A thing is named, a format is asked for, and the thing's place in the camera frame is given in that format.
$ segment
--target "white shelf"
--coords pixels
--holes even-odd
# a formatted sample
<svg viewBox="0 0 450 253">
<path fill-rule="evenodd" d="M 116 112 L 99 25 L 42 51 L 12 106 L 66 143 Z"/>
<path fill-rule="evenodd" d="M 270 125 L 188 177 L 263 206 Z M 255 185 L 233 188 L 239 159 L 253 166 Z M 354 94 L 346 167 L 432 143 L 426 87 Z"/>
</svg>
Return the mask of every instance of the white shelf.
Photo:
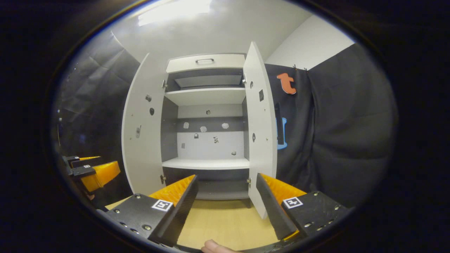
<svg viewBox="0 0 450 253">
<path fill-rule="evenodd" d="M 250 162 L 245 159 L 194 160 L 174 158 L 162 163 L 163 167 L 198 170 L 232 170 L 249 168 Z"/>
<path fill-rule="evenodd" d="M 245 88 L 207 88 L 166 92 L 168 99 L 178 106 L 203 104 L 241 104 Z"/>
</svg>

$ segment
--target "cabinet door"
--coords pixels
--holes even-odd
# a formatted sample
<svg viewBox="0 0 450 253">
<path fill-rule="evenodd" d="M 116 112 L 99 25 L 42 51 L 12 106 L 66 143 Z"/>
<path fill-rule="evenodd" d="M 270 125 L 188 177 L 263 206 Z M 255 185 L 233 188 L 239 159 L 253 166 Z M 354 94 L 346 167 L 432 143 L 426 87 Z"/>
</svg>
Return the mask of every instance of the cabinet door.
<svg viewBox="0 0 450 253">
<path fill-rule="evenodd" d="M 254 42 L 250 44 L 243 67 L 246 80 L 248 139 L 249 139 L 249 176 L 251 183 L 248 195 L 261 218 L 267 216 L 261 196 L 256 189 L 258 173 L 276 176 L 277 138 L 275 109 L 264 62 Z"/>
<path fill-rule="evenodd" d="M 122 119 L 122 154 L 133 193 L 161 189 L 161 112 L 167 79 L 147 54 L 131 83 Z"/>
</svg>

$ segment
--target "drawer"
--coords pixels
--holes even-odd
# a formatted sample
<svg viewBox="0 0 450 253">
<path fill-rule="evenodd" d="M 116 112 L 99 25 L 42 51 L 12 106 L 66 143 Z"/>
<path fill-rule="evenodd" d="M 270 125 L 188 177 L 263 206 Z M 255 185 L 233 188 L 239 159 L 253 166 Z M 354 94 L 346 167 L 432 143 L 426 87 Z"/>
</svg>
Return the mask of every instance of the drawer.
<svg viewBox="0 0 450 253">
<path fill-rule="evenodd" d="M 243 54 L 203 54 L 172 59 L 166 72 L 174 73 L 195 69 L 208 68 L 242 68 L 245 56 Z"/>
</svg>

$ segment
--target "white cabinet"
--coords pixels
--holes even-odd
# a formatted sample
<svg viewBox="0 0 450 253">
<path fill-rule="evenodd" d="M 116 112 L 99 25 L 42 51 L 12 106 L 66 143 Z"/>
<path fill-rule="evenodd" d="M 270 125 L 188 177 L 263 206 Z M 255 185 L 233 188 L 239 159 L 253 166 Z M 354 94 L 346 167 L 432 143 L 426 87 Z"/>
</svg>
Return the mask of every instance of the white cabinet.
<svg viewBox="0 0 450 253">
<path fill-rule="evenodd" d="M 255 43 L 250 44 L 246 57 L 208 54 L 171 59 L 164 73 L 156 73 L 152 64 L 147 57 L 142 62 L 123 117 L 122 151 L 133 191 L 150 194 L 160 189 L 163 172 L 167 178 L 176 173 L 181 176 L 180 170 L 185 174 L 205 172 L 204 189 L 221 187 L 219 195 L 225 199 L 248 196 L 265 218 L 256 176 L 276 176 L 277 139 L 270 84 Z M 206 81 L 198 85 L 202 77 Z M 167 91 L 163 80 L 169 86 Z M 171 86 L 176 80 L 183 83 Z M 175 110 L 170 116 L 161 115 Z M 220 178 L 211 179 L 214 170 L 220 177 L 230 178 L 233 186 Z M 211 194 L 199 196 L 214 199 Z"/>
</svg>

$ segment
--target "drawer handle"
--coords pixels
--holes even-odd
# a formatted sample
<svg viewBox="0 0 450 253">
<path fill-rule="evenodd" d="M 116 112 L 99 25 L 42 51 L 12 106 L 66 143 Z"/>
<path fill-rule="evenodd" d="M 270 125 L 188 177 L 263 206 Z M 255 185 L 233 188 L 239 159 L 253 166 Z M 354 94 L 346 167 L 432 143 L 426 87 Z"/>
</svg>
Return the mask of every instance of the drawer handle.
<svg viewBox="0 0 450 253">
<path fill-rule="evenodd" d="M 198 61 L 204 61 L 204 60 L 211 60 L 212 62 L 214 61 L 213 58 L 207 58 L 207 59 L 198 59 L 198 60 L 195 60 L 195 63 L 198 63 Z"/>
</svg>

